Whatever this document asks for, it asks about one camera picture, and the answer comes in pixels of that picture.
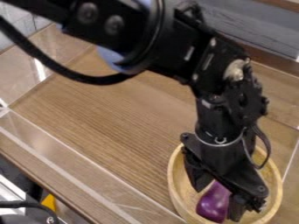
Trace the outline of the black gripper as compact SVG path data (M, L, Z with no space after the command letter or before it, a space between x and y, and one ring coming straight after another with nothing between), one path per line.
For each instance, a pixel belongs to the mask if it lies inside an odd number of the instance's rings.
M256 138L265 144L265 159L253 162ZM241 220L245 211L260 213L267 204L267 184L257 171L269 159L269 142L259 128L243 129L237 137L217 143L205 133L180 136L183 164L193 190L199 193L213 180L231 191L227 219Z

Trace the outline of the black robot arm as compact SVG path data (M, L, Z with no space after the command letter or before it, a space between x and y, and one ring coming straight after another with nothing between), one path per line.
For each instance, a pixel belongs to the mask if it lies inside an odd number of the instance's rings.
M252 159L267 136L257 120L268 100L253 75L244 48L208 25L196 0L0 0L49 19L64 34L97 46L115 69L88 76L56 62L15 26L0 17L0 32L56 74L107 86L152 71L188 86L196 100L192 133L181 133L184 169L191 186L211 182L228 190L224 211L240 221L260 211L268 188Z

